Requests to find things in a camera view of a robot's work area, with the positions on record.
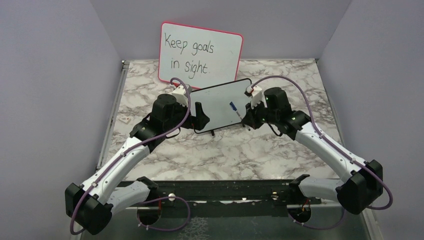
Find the black framed small whiteboard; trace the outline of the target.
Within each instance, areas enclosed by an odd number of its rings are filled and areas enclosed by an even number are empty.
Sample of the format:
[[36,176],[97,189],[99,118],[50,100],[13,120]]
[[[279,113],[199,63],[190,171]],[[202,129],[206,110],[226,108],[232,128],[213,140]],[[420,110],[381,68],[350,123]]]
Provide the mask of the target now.
[[210,118],[210,122],[204,129],[193,129],[194,132],[201,134],[233,125],[242,125],[240,118],[232,110],[230,102],[235,104],[243,118],[246,114],[246,104],[251,100],[245,95],[245,91],[251,84],[251,79],[244,78],[193,91],[190,94],[192,122],[193,116],[196,115],[195,102],[202,104],[204,113]]

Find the whiteboard marker pen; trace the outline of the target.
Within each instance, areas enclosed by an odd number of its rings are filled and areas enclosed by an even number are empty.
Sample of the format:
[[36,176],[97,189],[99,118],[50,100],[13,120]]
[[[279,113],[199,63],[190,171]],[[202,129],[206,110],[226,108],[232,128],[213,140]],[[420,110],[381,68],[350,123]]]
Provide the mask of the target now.
[[242,120],[243,118],[242,118],[241,114],[239,113],[238,109],[236,108],[235,104],[231,101],[229,103],[229,105],[230,105],[231,109],[237,114],[239,119]]

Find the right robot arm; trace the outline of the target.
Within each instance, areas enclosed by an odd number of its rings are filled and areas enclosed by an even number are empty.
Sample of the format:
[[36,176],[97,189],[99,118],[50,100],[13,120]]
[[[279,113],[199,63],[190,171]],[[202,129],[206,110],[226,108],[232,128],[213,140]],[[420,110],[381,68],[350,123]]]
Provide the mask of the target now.
[[347,151],[315,127],[305,112],[292,110],[286,92],[280,87],[265,91],[258,86],[248,87],[244,94],[251,98],[241,121],[244,125],[255,130],[264,124],[276,126],[278,136],[287,135],[307,147],[339,177],[301,175],[289,184],[288,196],[292,202],[300,204],[307,198],[321,198],[339,202],[346,211],[358,215],[383,194],[383,166]]

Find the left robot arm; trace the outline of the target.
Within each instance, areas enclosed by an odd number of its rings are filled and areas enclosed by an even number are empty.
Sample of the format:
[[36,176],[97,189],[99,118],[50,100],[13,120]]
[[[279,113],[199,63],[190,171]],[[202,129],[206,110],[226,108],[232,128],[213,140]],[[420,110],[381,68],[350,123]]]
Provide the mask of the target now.
[[143,178],[116,190],[123,178],[153,152],[169,134],[180,130],[202,130],[210,121],[202,103],[178,94],[160,94],[151,112],[131,130],[120,150],[83,183],[71,183],[64,192],[65,212],[71,218],[72,235],[100,233],[115,213],[137,203],[157,200],[156,184]]

